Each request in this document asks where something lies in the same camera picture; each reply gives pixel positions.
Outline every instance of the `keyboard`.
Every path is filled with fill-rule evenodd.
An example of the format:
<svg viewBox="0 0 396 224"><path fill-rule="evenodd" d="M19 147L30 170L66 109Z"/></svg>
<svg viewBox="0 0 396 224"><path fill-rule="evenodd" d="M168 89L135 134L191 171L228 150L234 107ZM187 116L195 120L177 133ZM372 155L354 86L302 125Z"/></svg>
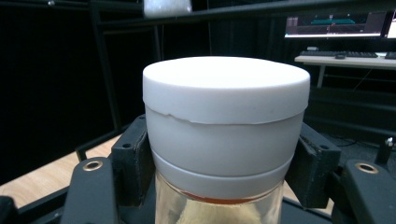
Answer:
<svg viewBox="0 0 396 224"><path fill-rule="evenodd" d="M388 52L387 55L385 55L385 59L396 59L396 52Z"/></svg>
<svg viewBox="0 0 396 224"><path fill-rule="evenodd" d="M377 58L373 52L359 52L359 51L318 51L318 50L303 50L300 56L323 56L334 57L336 54L344 53L347 57L351 58Z"/></svg>

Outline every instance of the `table surface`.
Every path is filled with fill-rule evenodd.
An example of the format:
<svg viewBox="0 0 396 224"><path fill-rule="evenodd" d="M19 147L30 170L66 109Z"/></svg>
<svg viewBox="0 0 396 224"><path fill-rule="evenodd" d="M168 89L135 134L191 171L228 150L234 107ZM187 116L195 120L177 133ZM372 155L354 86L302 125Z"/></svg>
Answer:
<svg viewBox="0 0 396 224"><path fill-rule="evenodd" d="M298 56L294 59L297 63L327 66L362 67L375 69L396 69L396 60L377 58L351 58L334 59L334 57L322 56Z"/></svg>
<svg viewBox="0 0 396 224"><path fill-rule="evenodd" d="M87 157L107 157L111 152L111 147L118 139L119 136L88 150ZM17 207L23 207L28 203L32 203L59 189L67 187L70 183L73 169L77 164L78 157L76 153L66 155L57 161L53 161L0 186L0 195L12 197ZM284 195L287 198L297 201L296 196L286 182L284 185ZM332 201L329 201L326 209L319 210L330 214L332 205Z"/></svg>

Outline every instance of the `white desk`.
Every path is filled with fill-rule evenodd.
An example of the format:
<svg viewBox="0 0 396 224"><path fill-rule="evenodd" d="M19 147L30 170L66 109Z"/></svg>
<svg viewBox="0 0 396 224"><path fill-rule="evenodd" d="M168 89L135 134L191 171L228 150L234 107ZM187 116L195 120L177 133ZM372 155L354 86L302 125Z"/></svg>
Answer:
<svg viewBox="0 0 396 224"><path fill-rule="evenodd" d="M322 85L326 66L396 70L396 60L384 59L383 57L334 59L334 57L298 56L294 61L320 66L318 88Z"/></svg>

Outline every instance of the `glass jar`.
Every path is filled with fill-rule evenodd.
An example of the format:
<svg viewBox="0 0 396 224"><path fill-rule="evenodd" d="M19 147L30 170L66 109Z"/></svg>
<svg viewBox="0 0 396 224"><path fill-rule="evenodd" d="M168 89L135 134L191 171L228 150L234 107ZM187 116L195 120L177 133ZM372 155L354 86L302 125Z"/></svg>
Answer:
<svg viewBox="0 0 396 224"><path fill-rule="evenodd" d="M283 181L254 198L217 200L191 195L168 183L157 172L156 224L280 223Z"/></svg>

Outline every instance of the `white cap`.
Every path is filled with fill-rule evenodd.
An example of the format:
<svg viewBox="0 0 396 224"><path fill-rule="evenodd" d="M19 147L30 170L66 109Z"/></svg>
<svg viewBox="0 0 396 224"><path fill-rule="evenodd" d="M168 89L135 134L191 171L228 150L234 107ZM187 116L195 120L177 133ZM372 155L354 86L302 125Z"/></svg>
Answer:
<svg viewBox="0 0 396 224"><path fill-rule="evenodd" d="M309 95L305 70L259 59L196 57L143 72L157 169L189 193L235 199L284 178Z"/></svg>

